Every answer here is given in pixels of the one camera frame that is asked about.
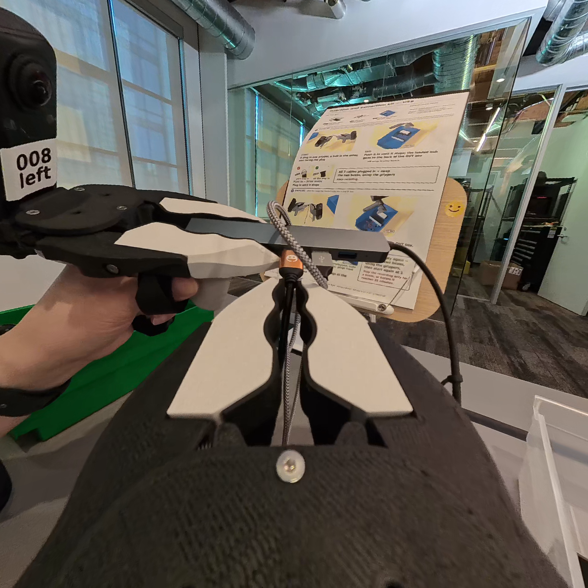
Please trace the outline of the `instruction poster on wooden board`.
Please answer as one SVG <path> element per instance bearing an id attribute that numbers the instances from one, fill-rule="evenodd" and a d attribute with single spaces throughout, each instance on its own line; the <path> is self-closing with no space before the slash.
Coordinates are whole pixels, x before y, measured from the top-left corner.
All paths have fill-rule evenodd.
<path id="1" fill-rule="evenodd" d="M 448 178 L 425 259 L 442 291 L 446 290 L 464 218 L 464 215 L 455 218 L 446 216 L 445 205 L 451 201 L 462 201 L 467 204 L 465 189 L 457 180 Z M 329 290 L 358 311 L 397 322 L 420 322 L 432 318 L 440 311 L 440 302 L 432 286 L 418 266 L 407 256 L 391 252 L 384 269 L 377 271 L 377 274 L 385 276 L 385 271 L 388 277 L 396 278 L 396 281 L 401 283 L 401 288 L 387 288 L 384 298 L 367 299 L 366 293 L 362 298 L 358 298 L 344 288 L 330 287 Z"/>

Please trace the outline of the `black shelving rack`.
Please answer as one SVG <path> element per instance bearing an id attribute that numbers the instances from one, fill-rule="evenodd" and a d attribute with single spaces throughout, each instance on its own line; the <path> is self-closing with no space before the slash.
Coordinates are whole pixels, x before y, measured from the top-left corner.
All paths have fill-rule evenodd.
<path id="1" fill-rule="evenodd" d="M 546 172 L 539 172 L 513 247 L 503 289 L 538 293 L 562 236 L 563 214 L 576 182 L 575 177 L 549 178 Z"/>

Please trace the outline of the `round corrugated metal duct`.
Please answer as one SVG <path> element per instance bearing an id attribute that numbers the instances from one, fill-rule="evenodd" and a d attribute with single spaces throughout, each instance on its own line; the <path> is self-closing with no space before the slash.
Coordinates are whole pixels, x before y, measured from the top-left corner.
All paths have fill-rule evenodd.
<path id="1" fill-rule="evenodd" d="M 228 1 L 173 1 L 234 57 L 248 58 L 255 43 L 254 28 Z"/>

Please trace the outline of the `black wrist watch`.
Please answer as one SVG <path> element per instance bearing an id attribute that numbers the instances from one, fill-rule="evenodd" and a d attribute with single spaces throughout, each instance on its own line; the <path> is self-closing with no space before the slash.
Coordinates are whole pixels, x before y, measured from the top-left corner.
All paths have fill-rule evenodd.
<path id="1" fill-rule="evenodd" d="M 70 383 L 71 379 L 60 386 L 41 391 L 1 388 L 1 416 L 22 417 L 42 410 L 57 400 Z"/>

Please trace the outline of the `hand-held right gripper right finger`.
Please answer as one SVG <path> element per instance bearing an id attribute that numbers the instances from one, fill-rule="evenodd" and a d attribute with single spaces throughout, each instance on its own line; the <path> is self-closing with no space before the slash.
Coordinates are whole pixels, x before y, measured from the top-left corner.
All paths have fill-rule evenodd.
<path id="1" fill-rule="evenodd" d="M 313 281 L 296 292 L 302 342 L 300 403 L 314 445 L 331 445 L 349 422 L 414 415 L 368 321 Z"/>

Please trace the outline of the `large glass window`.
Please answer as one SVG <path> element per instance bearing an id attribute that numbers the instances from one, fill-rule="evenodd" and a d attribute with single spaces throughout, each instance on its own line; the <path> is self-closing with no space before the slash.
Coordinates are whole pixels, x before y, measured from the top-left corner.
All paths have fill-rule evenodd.
<path id="1" fill-rule="evenodd" d="M 59 182 L 188 192 L 178 40 L 126 1 L 45 1 Z"/>

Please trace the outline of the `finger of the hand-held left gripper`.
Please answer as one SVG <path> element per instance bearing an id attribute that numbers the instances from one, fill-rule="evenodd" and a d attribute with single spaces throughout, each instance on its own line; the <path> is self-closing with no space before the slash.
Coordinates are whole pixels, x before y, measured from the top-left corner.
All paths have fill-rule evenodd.
<path id="1" fill-rule="evenodd" d="M 191 233 L 171 224 L 151 223 L 125 232 L 116 245 L 181 254 L 195 279 L 228 279 L 275 269 L 280 257 L 250 239 Z"/>
<path id="2" fill-rule="evenodd" d="M 228 226 L 265 226 L 267 221 L 228 205 L 206 200 L 164 197 L 158 203 L 158 222 L 174 226 L 223 223 Z"/>

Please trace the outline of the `clear plastic bin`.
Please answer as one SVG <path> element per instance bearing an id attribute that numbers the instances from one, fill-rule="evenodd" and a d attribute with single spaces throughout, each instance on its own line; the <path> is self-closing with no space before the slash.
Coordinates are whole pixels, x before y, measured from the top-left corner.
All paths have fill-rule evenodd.
<path id="1" fill-rule="evenodd" d="M 533 401 L 518 477 L 523 521 L 570 587 L 587 587 L 587 413 Z"/>

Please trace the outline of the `slanted round metal ducts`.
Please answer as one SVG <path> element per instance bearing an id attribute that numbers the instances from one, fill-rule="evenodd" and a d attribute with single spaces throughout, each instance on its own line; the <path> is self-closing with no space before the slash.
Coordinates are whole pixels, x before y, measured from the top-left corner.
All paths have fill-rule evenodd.
<path id="1" fill-rule="evenodd" d="M 535 59 L 543 67 L 587 54 L 587 1 L 549 1 L 543 17 L 551 22 Z"/>

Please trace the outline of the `person's left hand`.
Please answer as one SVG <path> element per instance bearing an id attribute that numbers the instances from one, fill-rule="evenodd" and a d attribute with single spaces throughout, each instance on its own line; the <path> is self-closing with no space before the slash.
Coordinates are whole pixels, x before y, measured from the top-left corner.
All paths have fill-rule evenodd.
<path id="1" fill-rule="evenodd" d="M 132 336 L 136 277 L 95 278 L 67 265 L 38 303 L 1 336 L 1 388 L 62 385 Z"/>

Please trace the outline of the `black cable orange plug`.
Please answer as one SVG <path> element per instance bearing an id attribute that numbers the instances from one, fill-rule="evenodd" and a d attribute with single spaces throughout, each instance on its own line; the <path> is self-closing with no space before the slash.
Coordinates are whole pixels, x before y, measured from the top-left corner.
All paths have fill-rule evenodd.
<path id="1" fill-rule="evenodd" d="M 283 280 L 285 289 L 279 337 L 281 349 L 286 349 L 288 346 L 288 332 L 293 298 L 295 296 L 297 284 L 303 276 L 303 270 L 302 261 L 293 251 L 283 251 L 279 266 L 279 275 Z"/>

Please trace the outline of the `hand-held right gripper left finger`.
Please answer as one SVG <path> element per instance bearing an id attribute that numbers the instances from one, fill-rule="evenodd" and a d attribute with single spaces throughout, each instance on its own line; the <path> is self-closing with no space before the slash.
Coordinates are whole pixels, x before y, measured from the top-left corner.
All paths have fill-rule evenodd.
<path id="1" fill-rule="evenodd" d="M 283 286 L 270 278 L 216 315 L 168 417 L 231 423 L 248 445 L 271 444 L 281 405 L 276 345 L 282 301 Z"/>

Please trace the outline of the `green plastic bin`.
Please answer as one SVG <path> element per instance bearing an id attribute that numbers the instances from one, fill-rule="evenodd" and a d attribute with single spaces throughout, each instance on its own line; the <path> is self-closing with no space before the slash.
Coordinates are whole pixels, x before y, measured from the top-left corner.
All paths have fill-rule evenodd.
<path id="1" fill-rule="evenodd" d="M 67 390 L 10 431 L 14 440 L 48 440 L 132 392 L 213 312 L 189 303 L 158 336 L 134 333 L 119 349 L 77 373 Z"/>

